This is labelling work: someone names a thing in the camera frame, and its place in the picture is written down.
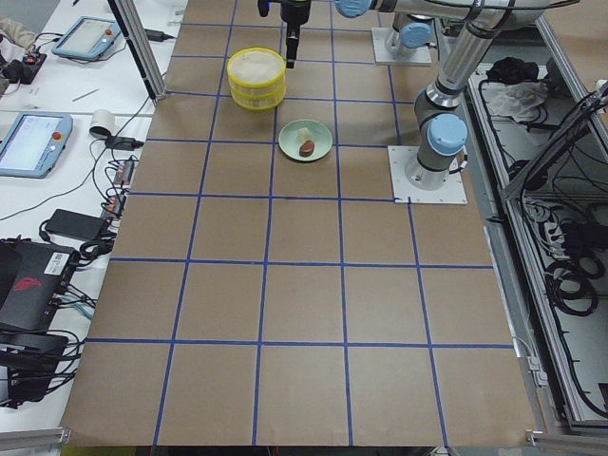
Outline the white tape roll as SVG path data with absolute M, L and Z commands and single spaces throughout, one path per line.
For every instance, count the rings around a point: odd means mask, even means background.
M 91 116 L 89 134 L 95 139 L 106 139 L 116 133 L 115 115 L 106 109 L 97 109 Z

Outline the white bun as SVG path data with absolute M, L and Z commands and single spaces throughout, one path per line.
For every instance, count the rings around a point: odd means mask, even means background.
M 296 130 L 295 136 L 297 142 L 303 144 L 313 139 L 313 133 L 308 127 L 300 127 Z

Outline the lower blue teach pendant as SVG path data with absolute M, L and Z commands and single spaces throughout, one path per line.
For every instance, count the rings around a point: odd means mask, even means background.
M 65 150 L 72 128 L 68 114 L 20 113 L 1 143 L 1 176 L 44 178 Z

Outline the blue teach pendant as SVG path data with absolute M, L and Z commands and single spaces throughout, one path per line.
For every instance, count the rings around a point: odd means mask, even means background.
M 72 128 L 68 114 L 20 113 L 1 143 L 1 176 L 44 178 L 65 150 Z
M 121 33 L 114 20 L 82 16 L 61 36 L 51 52 L 62 58 L 94 62 L 110 49 Z

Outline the black laptop red logo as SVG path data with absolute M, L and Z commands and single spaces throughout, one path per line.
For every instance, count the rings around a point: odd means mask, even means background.
M 1 328 L 44 331 L 56 313 L 53 297 L 63 294 L 75 272 L 71 247 L 18 240 L 1 244 Z

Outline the black small adapter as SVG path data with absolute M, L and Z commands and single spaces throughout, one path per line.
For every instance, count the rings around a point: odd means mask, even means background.
M 134 151 L 141 148 L 144 142 L 132 137 L 109 136 L 104 141 L 105 147 L 114 150 Z

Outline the upper blue teach pendant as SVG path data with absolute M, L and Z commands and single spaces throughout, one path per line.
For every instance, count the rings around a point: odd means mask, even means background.
M 94 62 L 110 49 L 121 33 L 114 20 L 82 16 L 61 36 L 51 52 L 62 58 Z

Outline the aluminium frame post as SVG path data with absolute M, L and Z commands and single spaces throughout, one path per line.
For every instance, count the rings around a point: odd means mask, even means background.
M 132 0 L 108 0 L 107 4 L 123 34 L 142 77 L 146 92 L 155 104 L 166 97 L 166 85 Z

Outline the brown bun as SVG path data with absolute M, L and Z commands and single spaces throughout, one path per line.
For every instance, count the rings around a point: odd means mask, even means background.
M 298 155 L 303 158 L 310 157 L 314 153 L 315 144 L 312 140 L 307 140 L 299 146 Z

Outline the black cloth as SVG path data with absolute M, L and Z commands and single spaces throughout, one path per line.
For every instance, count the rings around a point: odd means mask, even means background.
M 505 57 L 493 64 L 486 72 L 487 79 L 505 85 L 516 85 L 523 82 L 536 82 L 539 67 L 534 62 L 519 58 Z

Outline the black power brick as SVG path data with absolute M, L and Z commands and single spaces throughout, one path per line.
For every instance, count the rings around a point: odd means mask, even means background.
M 79 240 L 95 240 L 107 228 L 105 219 L 56 209 L 46 224 L 46 231 L 58 236 Z

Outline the white crumpled cloth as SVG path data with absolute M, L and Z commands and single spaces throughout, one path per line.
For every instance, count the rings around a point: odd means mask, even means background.
M 507 85 L 487 103 L 493 116 L 508 117 L 517 123 L 531 122 L 540 114 L 540 106 L 548 96 L 547 88 L 539 82 Z

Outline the black device bottom left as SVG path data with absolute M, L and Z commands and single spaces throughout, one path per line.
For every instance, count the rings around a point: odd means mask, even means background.
M 1 407 L 18 409 L 40 402 L 58 379 L 68 338 L 47 333 L 1 334 Z

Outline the light green plate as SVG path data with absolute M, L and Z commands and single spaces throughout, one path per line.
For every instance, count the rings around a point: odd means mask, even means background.
M 314 162 L 332 150 L 333 134 L 318 121 L 295 120 L 281 128 L 278 145 L 283 154 L 294 161 Z

